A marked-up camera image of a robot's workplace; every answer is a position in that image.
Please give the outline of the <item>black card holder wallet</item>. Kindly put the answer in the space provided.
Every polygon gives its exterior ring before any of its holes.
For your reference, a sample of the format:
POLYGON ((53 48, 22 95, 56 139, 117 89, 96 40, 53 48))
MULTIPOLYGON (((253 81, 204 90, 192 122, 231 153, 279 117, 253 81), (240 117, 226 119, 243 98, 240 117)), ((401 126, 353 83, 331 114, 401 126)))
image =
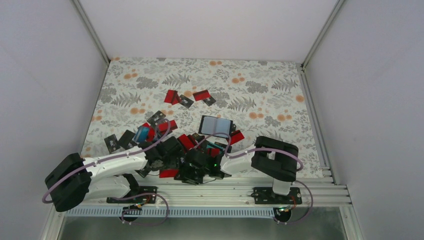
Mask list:
POLYGON ((227 135, 236 130, 236 125, 232 120, 209 115, 202 115, 198 129, 199 134, 211 135, 217 133, 215 137, 227 138, 227 135))

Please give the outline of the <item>red striped card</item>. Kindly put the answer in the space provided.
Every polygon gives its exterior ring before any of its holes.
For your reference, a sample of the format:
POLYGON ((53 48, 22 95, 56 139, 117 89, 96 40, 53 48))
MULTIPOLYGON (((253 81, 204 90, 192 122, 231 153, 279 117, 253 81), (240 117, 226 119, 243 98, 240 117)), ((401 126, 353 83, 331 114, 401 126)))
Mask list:
POLYGON ((242 134, 240 130, 236 130, 230 133, 229 136, 230 136, 230 139, 228 139, 228 143, 230 146, 242 141, 245 138, 245 136, 242 134))

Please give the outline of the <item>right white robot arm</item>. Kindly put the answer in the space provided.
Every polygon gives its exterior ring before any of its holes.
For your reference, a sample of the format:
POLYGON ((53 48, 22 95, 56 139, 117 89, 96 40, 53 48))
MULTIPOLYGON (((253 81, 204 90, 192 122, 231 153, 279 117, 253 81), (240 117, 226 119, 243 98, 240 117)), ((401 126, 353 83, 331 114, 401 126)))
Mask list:
POLYGON ((273 179, 271 198, 282 204, 289 199, 291 184, 304 168, 298 154, 297 146, 266 136, 257 137, 253 145, 234 153, 227 148, 212 153, 196 145, 185 154, 178 177, 184 183, 199 185, 205 176, 222 180, 254 169, 273 179))

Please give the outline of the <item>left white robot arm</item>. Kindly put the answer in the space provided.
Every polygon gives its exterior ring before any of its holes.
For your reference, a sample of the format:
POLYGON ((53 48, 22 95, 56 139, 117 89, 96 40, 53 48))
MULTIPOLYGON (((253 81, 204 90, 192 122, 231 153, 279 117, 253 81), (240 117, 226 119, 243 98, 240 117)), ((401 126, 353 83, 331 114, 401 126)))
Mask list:
POLYGON ((83 158, 77 152, 71 153, 45 178, 47 193, 42 202, 52 203, 57 212, 66 212, 91 199, 122 198, 131 203, 140 190, 129 177, 130 172, 170 168, 183 156, 184 147, 173 136, 100 157, 83 158))

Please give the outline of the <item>red card front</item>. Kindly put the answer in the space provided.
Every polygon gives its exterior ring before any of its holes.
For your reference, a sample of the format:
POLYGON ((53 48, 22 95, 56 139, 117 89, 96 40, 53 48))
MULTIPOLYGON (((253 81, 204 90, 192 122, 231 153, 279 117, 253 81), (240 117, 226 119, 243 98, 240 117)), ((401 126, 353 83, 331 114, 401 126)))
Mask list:
POLYGON ((159 178, 174 178, 178 173, 178 169, 161 169, 159 171, 159 178))

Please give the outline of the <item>blue card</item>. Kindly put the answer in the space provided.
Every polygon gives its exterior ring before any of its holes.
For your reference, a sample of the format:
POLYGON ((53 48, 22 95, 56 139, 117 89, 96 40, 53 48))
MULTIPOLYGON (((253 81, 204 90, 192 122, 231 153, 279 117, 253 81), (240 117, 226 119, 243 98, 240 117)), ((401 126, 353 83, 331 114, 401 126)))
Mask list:
POLYGON ((136 143, 145 142, 151 135, 152 130, 153 129, 149 125, 142 125, 138 127, 132 140, 136 143))

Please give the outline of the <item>black VIP card left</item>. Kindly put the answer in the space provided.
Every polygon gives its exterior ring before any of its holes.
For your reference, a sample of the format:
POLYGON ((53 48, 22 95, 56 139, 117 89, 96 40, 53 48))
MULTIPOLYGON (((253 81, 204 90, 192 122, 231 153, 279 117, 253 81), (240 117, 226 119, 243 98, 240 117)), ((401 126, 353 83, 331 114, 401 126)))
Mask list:
POLYGON ((104 138, 104 142, 110 154, 116 152, 117 150, 121 148, 115 134, 109 135, 106 138, 104 138))

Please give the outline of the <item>black card near top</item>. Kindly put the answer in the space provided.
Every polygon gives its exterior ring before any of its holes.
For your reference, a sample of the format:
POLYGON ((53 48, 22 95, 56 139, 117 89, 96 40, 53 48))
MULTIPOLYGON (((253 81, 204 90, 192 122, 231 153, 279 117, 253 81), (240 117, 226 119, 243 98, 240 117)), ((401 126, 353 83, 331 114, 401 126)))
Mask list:
POLYGON ((185 107, 185 108, 189 109, 189 108, 193 105, 194 101, 193 101, 193 100, 191 100, 190 98, 186 97, 185 95, 181 94, 181 95, 179 96, 179 103, 180 103, 183 107, 185 107))

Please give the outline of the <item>red card far left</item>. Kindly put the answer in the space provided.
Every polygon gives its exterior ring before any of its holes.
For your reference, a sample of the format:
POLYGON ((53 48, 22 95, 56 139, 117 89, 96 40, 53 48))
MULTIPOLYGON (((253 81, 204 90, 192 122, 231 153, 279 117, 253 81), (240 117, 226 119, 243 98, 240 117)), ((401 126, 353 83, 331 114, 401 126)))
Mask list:
POLYGON ((165 99, 164 99, 165 103, 175 105, 175 104, 179 104, 180 101, 181 101, 180 96, 176 90, 169 89, 167 91, 165 99))

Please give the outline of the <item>small black card top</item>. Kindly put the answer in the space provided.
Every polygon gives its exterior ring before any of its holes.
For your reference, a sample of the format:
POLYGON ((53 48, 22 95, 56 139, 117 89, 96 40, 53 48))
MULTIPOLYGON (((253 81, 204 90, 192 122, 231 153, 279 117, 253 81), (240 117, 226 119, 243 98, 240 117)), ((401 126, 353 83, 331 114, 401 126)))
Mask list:
POLYGON ((216 103, 216 99, 213 98, 212 96, 204 98, 202 101, 208 106, 212 106, 213 104, 216 103))

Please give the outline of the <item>red black-stripe card top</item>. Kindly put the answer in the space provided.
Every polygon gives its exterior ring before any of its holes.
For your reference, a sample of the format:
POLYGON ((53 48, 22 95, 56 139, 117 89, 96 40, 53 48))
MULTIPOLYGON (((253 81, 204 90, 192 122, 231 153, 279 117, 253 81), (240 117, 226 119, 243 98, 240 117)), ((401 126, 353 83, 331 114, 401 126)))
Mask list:
POLYGON ((202 100, 205 100, 205 99, 208 99, 208 98, 211 97, 211 95, 210 95, 210 93, 207 89, 194 92, 192 94, 192 96, 194 97, 195 101, 202 101, 202 100))

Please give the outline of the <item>floral patterned table mat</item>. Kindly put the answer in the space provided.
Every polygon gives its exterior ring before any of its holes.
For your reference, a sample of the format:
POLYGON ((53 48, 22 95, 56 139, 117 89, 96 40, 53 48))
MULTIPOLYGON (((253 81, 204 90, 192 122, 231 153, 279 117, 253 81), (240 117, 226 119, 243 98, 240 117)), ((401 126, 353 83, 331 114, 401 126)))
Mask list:
POLYGON ((300 172, 317 176, 321 168, 293 62, 116 57, 105 75, 81 155, 107 155, 104 138, 112 134, 120 138, 127 130, 135 132, 158 111, 176 122, 175 137, 197 132, 203 115, 225 118, 244 135, 233 151, 266 136, 298 147, 304 164, 300 172), (194 103, 190 108, 165 103, 168 90, 194 103), (215 104, 195 101, 193 93, 203 90, 215 98, 215 104))

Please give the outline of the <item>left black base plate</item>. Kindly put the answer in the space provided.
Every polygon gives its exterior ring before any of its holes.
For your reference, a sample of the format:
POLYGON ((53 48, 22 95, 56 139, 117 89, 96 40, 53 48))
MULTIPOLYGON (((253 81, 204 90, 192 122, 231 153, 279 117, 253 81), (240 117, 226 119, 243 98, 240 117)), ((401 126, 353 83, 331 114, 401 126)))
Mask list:
POLYGON ((154 204, 156 202, 156 197, 153 195, 144 195, 138 196, 140 194, 152 193, 156 194, 158 190, 157 186, 139 186, 134 189, 130 189, 128 193, 124 196, 119 197, 108 197, 106 202, 108 204, 154 204))

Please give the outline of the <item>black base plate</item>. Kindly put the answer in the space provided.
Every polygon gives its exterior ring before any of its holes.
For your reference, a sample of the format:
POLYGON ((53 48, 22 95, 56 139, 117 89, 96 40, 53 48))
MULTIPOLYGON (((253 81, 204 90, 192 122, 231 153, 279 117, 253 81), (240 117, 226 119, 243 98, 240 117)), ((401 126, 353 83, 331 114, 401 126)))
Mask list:
POLYGON ((256 205, 298 205, 303 203, 298 187, 291 187, 288 195, 274 193, 271 187, 254 187, 250 196, 256 205))
POLYGON ((139 186, 134 189, 130 189, 128 193, 124 196, 119 197, 108 197, 106 202, 108 204, 154 204, 156 202, 156 197, 153 195, 144 195, 138 196, 140 194, 152 193, 156 194, 158 190, 157 186, 139 186))

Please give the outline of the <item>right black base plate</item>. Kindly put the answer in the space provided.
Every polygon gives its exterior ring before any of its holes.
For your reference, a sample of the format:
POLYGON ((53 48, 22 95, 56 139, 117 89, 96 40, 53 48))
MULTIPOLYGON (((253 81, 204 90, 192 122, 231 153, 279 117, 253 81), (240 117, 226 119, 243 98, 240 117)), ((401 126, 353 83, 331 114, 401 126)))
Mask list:
POLYGON ((291 187, 288 195, 274 193, 271 187, 254 187, 250 196, 256 205, 298 205, 303 203, 298 187, 291 187))

